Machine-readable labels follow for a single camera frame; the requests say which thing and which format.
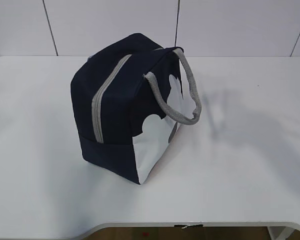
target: gray rope handle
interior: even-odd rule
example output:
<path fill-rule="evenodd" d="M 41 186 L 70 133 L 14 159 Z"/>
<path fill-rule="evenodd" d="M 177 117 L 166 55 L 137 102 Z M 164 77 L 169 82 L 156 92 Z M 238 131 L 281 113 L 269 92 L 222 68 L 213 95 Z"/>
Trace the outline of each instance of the gray rope handle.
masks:
<path fill-rule="evenodd" d="M 189 83 L 190 96 L 195 102 L 195 109 L 192 112 L 193 118 L 190 119 L 184 116 L 182 113 L 174 110 L 172 107 L 170 107 L 168 104 L 165 103 L 160 93 L 157 78 L 151 71 L 149 71 L 146 75 L 144 75 L 144 77 L 148 80 L 150 84 L 155 100 L 157 101 L 160 108 L 167 116 L 169 116 L 177 123 L 184 124 L 184 125 L 193 125 L 199 121 L 201 109 L 202 109 L 201 101 L 198 95 L 196 81 L 183 51 L 180 48 L 176 48 L 175 50 L 173 50 L 173 52 L 179 57 L 180 62 L 185 70 L 186 78 Z"/>

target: wooden floor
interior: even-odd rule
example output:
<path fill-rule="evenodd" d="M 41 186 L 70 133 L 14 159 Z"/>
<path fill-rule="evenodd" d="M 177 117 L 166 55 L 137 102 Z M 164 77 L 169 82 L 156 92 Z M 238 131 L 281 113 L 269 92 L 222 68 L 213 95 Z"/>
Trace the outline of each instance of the wooden floor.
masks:
<path fill-rule="evenodd" d="M 85 240 L 271 240 L 266 227 L 109 227 Z M 295 230 L 287 240 L 300 240 Z"/>

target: insulated bag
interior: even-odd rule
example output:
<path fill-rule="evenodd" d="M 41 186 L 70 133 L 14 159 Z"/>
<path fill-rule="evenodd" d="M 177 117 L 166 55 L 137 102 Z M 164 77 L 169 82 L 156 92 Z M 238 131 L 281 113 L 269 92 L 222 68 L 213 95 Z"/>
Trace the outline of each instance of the insulated bag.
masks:
<path fill-rule="evenodd" d="M 196 108 L 183 115 L 179 61 Z M 142 184 L 180 124 L 198 122 L 201 102 L 180 47 L 132 34 L 96 53 L 71 81 L 83 158 Z"/>

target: zipper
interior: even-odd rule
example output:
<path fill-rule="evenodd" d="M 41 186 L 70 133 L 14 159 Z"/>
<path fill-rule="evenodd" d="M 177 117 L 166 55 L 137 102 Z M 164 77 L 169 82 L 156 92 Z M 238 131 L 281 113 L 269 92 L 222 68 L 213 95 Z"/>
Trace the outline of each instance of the zipper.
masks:
<path fill-rule="evenodd" d="M 131 57 L 131 54 L 125 55 L 123 58 L 120 59 L 118 64 L 114 67 L 111 74 L 108 76 L 108 78 L 104 81 L 102 86 L 99 88 L 99 90 L 96 92 L 92 99 L 91 103 L 91 112 L 92 112 L 92 125 L 93 125 L 93 131 L 95 135 L 95 139 L 98 143 L 103 144 L 104 138 L 102 134 L 102 126 L 101 126 L 101 101 L 102 97 L 109 87 L 109 85 L 112 83 L 112 81 L 117 76 L 120 69 L 123 67 L 123 65 L 126 63 L 126 61 Z"/>

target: handle loop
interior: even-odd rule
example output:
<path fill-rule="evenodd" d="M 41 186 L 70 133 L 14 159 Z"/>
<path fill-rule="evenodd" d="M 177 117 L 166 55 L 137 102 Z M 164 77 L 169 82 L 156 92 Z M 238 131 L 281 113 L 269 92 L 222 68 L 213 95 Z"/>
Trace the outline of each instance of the handle loop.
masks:
<path fill-rule="evenodd" d="M 193 118 L 190 119 L 184 116 L 182 113 L 174 110 L 172 107 L 170 107 L 168 104 L 165 103 L 160 93 L 157 78 L 151 71 L 149 71 L 146 75 L 144 75 L 144 77 L 148 80 L 150 84 L 155 100 L 157 101 L 160 108 L 167 116 L 169 116 L 177 123 L 184 124 L 184 125 L 193 125 L 199 121 L 201 109 L 202 109 L 200 98 L 198 95 L 196 81 L 183 51 L 180 48 L 176 48 L 175 50 L 173 50 L 173 52 L 178 56 L 185 70 L 186 79 L 189 83 L 190 96 L 195 102 L 195 109 L 192 112 Z"/>

